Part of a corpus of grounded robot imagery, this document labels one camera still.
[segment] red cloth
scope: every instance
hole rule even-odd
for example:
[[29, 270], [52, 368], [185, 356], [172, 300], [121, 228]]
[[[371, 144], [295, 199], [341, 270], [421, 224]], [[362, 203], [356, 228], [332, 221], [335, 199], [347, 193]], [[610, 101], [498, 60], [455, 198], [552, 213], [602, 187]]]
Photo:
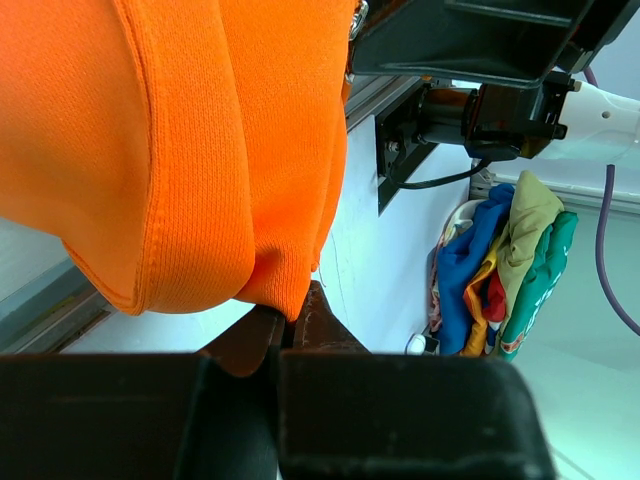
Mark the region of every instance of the red cloth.
[[482, 315], [490, 322], [501, 322], [507, 313], [507, 294], [500, 282], [500, 275], [496, 270], [489, 279], [487, 291], [488, 305], [482, 309]]

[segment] pile of clothes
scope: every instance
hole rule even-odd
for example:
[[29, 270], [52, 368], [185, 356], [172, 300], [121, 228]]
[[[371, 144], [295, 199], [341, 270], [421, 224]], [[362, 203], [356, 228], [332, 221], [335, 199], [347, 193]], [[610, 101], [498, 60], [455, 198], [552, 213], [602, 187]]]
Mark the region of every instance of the pile of clothes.
[[575, 213], [531, 172], [451, 216], [431, 274], [440, 354], [511, 361], [567, 266]]

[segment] orange fabric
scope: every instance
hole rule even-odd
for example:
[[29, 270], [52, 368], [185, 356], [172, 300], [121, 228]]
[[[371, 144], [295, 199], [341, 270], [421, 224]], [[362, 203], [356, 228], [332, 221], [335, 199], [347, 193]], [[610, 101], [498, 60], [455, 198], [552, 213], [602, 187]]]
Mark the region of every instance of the orange fabric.
[[0, 2], [0, 215], [125, 312], [295, 319], [341, 188], [355, 7]]
[[480, 295], [480, 289], [484, 281], [489, 278], [491, 273], [495, 271], [498, 266], [498, 247], [500, 246], [499, 239], [494, 240], [487, 256], [485, 257], [480, 269], [467, 285], [464, 291], [464, 303], [467, 305], [471, 316], [473, 317], [473, 325], [471, 326], [471, 333], [467, 344], [460, 352], [460, 355], [464, 357], [479, 357], [484, 351], [485, 343], [487, 342], [487, 329], [489, 328], [489, 321], [482, 313], [482, 297]]

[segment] green cloth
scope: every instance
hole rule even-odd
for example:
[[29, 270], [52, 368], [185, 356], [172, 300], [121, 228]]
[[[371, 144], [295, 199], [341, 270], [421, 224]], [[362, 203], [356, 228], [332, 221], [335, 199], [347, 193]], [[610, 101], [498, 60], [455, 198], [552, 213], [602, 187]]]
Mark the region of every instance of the green cloth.
[[562, 211], [562, 202], [533, 173], [525, 170], [520, 174], [498, 250], [498, 274], [506, 293], [507, 312], [501, 332], [509, 324], [520, 285], [533, 264], [542, 232]]
[[522, 342], [536, 320], [544, 302], [551, 296], [560, 276], [567, 267], [567, 256], [578, 224], [575, 213], [563, 212], [553, 225], [547, 227], [536, 247], [533, 265], [522, 281], [511, 320], [504, 330], [498, 355], [508, 361], [518, 353]]

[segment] olive green cloth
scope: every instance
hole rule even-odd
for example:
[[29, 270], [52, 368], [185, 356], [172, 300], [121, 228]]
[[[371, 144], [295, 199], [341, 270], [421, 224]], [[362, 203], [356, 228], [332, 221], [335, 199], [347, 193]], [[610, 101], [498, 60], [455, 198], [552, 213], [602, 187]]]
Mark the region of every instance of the olive green cloth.
[[563, 211], [560, 199], [533, 173], [525, 170], [520, 174], [498, 250], [498, 275], [506, 293], [501, 333], [511, 318], [524, 276], [533, 264], [540, 237]]

